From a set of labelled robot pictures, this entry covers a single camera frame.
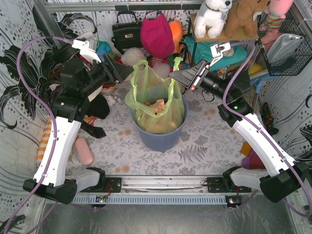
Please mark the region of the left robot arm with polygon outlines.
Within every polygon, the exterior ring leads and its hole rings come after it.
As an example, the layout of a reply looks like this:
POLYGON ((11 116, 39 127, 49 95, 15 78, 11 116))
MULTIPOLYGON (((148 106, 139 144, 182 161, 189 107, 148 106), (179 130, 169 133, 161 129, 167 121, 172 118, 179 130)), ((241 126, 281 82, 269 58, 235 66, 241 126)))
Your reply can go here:
POLYGON ((100 92, 104 84, 122 83, 133 72, 131 66, 117 63, 109 55, 99 58, 90 49, 81 49, 80 54, 91 63, 91 68, 80 58, 63 63, 62 90, 53 104, 46 150, 34 177, 23 183, 25 191, 63 204, 70 204, 77 192, 105 185, 105 171, 99 168, 88 168, 66 179, 66 163, 90 107, 89 96, 100 92))

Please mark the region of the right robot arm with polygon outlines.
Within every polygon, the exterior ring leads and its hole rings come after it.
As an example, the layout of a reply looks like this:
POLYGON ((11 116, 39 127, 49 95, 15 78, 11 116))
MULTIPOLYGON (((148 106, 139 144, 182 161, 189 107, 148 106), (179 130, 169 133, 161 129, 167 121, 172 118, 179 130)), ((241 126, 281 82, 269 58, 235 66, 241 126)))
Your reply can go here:
POLYGON ((312 199, 304 181, 309 173, 305 162, 288 155, 260 123, 251 106, 243 98, 243 89, 250 87, 250 78, 241 65, 233 76, 221 79, 210 72, 210 64, 201 60, 192 68, 174 71, 170 77, 188 90, 201 87, 222 99, 218 106, 221 118, 233 127, 257 154, 263 170, 235 167, 227 171, 226 185, 259 190, 271 202, 277 203, 302 188, 308 202, 312 199))

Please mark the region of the green plastic trash bag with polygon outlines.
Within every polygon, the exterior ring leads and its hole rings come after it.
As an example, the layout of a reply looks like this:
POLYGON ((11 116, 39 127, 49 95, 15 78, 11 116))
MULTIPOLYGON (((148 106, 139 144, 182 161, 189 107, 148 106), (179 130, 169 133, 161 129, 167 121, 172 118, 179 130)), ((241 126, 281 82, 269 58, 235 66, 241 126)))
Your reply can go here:
POLYGON ((186 113, 178 82, 159 77, 146 60, 139 61, 133 69, 125 103, 131 108, 134 122, 151 134, 177 130, 186 113))

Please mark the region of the blue trash bin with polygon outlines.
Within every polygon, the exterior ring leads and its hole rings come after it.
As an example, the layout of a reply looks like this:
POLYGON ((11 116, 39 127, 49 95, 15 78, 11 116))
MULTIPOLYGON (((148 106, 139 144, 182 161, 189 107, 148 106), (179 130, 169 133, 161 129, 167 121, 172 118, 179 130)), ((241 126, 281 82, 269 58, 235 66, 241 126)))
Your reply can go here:
POLYGON ((173 148, 182 135, 182 130, 189 116, 189 106, 185 97, 182 97, 183 105, 185 107, 185 114, 183 117, 183 123, 174 131, 167 134, 152 134, 142 130, 134 121, 133 113, 130 110, 130 117, 136 127, 138 135, 143 144, 152 151, 166 152, 173 148))

